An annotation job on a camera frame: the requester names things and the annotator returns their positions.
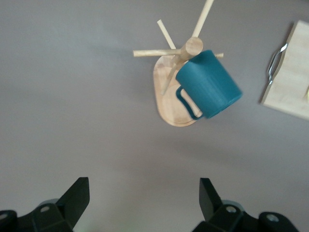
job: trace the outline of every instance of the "wooden cutting board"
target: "wooden cutting board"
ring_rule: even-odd
[[[309,23],[295,23],[262,104],[309,120]]]

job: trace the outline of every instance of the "wooden peg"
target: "wooden peg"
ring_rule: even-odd
[[[207,15],[208,15],[208,13],[209,13],[209,11],[211,9],[213,1],[214,0],[206,0],[204,8],[202,10],[202,13],[199,16],[199,19],[197,21],[197,25],[195,26],[195,29],[193,31],[192,37],[198,37],[199,36],[199,34],[200,34],[201,30],[202,30],[202,27],[203,27],[203,25],[205,23],[205,20],[207,18]]]
[[[203,42],[198,37],[191,37],[181,48],[179,56],[173,58],[177,65],[185,63],[187,60],[197,56],[203,50]]]
[[[133,51],[134,57],[160,57],[160,56],[171,56],[180,55],[180,49],[163,49],[163,50],[135,50]]]
[[[163,33],[165,39],[167,40],[167,42],[168,42],[168,44],[169,44],[169,47],[170,47],[171,49],[176,49],[175,44],[174,44],[173,40],[171,39],[171,37],[169,36],[169,33],[168,33],[168,31],[166,30],[166,28],[165,28],[165,26],[164,26],[162,20],[160,19],[159,21],[157,21],[157,24],[159,25],[159,27],[160,27],[160,29],[161,29],[161,31],[162,31],[162,33]]]
[[[224,57],[224,53],[214,54],[214,56],[215,56],[216,58],[223,58],[223,57]]]

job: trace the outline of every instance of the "gray table surface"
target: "gray table surface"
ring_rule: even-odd
[[[0,1],[0,209],[24,215],[80,176],[76,232],[190,232],[200,177],[254,217],[308,231],[309,122],[259,103],[273,52],[308,0],[215,0],[200,34],[243,90],[212,119],[177,128],[155,103],[157,58],[191,36],[204,0]]]

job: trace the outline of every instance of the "wooden dowel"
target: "wooden dowel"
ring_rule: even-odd
[[[214,56],[215,56],[216,58],[223,58],[223,57],[224,57],[224,53],[214,54]]]
[[[167,89],[169,88],[169,84],[172,81],[172,78],[173,78],[173,76],[174,76],[174,74],[176,72],[176,69],[177,69],[177,65],[174,64],[172,69],[169,72],[169,75],[168,75],[166,81],[164,82],[164,85],[163,85],[162,89],[161,89],[161,94],[162,95],[165,95]]]
[[[201,15],[200,15],[200,17],[199,17],[199,19],[197,21],[197,25],[195,26],[195,29],[193,31],[192,37],[198,37],[199,36],[199,34],[200,34],[201,30],[202,30],[202,27],[203,27],[203,25],[205,23],[205,20],[207,18],[207,15],[208,15],[208,13],[209,13],[209,11],[211,9],[213,1],[214,0],[206,0],[204,8],[202,10],[202,13],[201,13]]]
[[[180,49],[163,49],[163,50],[135,50],[133,51],[134,57],[160,57],[180,55]]]
[[[169,33],[168,33],[168,31],[166,30],[166,28],[165,28],[165,26],[164,26],[162,20],[160,19],[159,21],[157,21],[157,24],[159,25],[159,27],[160,27],[160,29],[161,29],[161,31],[162,31],[162,33],[163,33],[165,39],[167,40],[167,42],[168,42],[168,44],[169,44],[169,47],[170,47],[171,49],[176,49],[175,44],[173,43],[173,40],[172,40],[171,37],[169,36]]]

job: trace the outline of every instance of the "metal handle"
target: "metal handle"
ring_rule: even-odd
[[[280,50],[278,50],[272,57],[272,60],[270,62],[270,65],[269,65],[269,69],[268,69],[268,79],[269,79],[269,84],[268,85],[271,85],[272,82],[273,82],[273,78],[272,78],[272,69],[273,69],[273,66],[275,64],[275,61],[277,60],[277,57],[280,53],[282,53],[286,48],[288,47],[288,43],[286,43]]]

